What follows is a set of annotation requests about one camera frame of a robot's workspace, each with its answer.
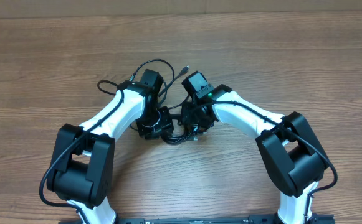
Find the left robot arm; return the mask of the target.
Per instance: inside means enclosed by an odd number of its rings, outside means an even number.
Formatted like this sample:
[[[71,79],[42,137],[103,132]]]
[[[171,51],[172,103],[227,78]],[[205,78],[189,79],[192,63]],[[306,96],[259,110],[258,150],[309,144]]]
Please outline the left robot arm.
[[[140,81],[117,85],[112,101],[93,118],[59,129],[39,190],[55,192],[63,200],[61,207],[76,210],[78,223],[116,222],[107,198],[115,143],[132,122],[145,139],[157,139],[173,130],[168,109],[158,104],[163,82],[158,72],[145,70]]]

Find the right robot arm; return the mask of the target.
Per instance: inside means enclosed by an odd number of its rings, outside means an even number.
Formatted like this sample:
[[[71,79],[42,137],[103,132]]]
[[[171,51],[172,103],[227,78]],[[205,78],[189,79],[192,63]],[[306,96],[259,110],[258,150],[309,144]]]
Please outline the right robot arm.
[[[230,124],[255,139],[268,176],[280,190],[274,214],[249,215],[245,223],[334,223],[333,215],[311,210],[314,193],[330,161],[306,118],[272,113],[241,98],[225,85],[214,88],[202,73],[182,82],[192,101],[182,108],[184,124],[209,129]]]

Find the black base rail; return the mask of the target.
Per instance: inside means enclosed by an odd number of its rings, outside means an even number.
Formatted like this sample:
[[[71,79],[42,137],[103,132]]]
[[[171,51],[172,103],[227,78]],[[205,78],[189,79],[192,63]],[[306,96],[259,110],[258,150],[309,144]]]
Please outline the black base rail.
[[[81,219],[71,222],[58,222],[60,224],[81,224]],[[117,218],[115,224],[276,224],[282,223],[276,214],[272,215],[250,215],[244,218],[169,218],[150,219],[143,218]],[[311,224],[335,224],[333,215],[318,215],[314,213],[308,221]]]

